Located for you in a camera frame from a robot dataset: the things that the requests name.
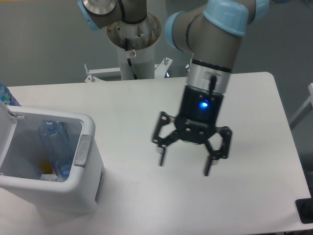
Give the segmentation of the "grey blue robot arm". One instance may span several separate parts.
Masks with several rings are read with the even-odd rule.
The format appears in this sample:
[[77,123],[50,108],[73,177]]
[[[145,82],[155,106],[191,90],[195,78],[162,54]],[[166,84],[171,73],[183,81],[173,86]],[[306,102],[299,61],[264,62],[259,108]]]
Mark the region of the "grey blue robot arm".
[[[146,1],[80,0],[78,6],[92,30],[106,28],[111,41],[121,48],[122,78],[141,79],[144,69],[154,68],[147,56],[139,56],[141,49],[154,44],[160,31]],[[168,18],[164,27],[168,44],[193,56],[178,114],[161,112],[153,132],[152,142],[162,159],[166,148],[178,140],[206,146],[204,175],[214,161],[228,157],[232,131],[216,126],[216,121],[246,27],[268,8],[267,0],[209,0]]]

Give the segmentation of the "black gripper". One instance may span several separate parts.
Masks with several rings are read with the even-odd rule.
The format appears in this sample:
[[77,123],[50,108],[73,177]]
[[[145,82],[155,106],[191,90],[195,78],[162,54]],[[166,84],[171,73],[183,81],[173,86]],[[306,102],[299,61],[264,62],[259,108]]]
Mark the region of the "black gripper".
[[[204,176],[209,175],[214,161],[228,158],[232,130],[228,126],[216,127],[223,98],[222,94],[215,92],[209,94],[186,85],[176,118],[164,111],[160,112],[151,138],[152,143],[157,145],[157,151],[160,154],[159,166],[163,166],[167,147],[178,139],[205,145],[208,155],[203,170]],[[174,122],[176,130],[161,137],[162,128]],[[222,138],[220,148],[217,150],[213,149],[209,141],[215,133]]]

